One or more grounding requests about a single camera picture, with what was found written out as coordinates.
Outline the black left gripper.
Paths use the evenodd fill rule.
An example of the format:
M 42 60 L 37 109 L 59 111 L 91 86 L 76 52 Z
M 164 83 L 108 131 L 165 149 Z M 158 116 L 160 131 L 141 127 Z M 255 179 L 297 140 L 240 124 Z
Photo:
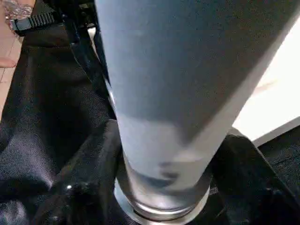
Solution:
M 93 90 L 108 108 L 109 116 L 115 119 L 116 116 L 104 79 L 104 67 L 96 56 L 86 30 L 95 27 L 97 23 L 94 1 L 45 0 L 44 3 L 50 7 L 50 11 L 10 19 L 12 30 L 17 35 L 24 37 L 29 32 L 44 30 L 64 23 L 70 48 L 76 62 L 86 73 Z

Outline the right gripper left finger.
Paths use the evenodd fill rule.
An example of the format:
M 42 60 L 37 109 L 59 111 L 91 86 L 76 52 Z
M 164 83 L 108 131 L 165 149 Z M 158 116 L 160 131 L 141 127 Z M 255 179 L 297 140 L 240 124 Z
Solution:
M 107 120 L 62 168 L 31 224 L 109 224 L 120 156 L 117 122 Z

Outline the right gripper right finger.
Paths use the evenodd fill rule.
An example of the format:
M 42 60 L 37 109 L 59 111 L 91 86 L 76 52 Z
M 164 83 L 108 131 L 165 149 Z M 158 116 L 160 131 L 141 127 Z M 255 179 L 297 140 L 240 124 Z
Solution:
M 300 202 L 255 145 L 231 129 L 211 163 L 231 225 L 298 225 Z

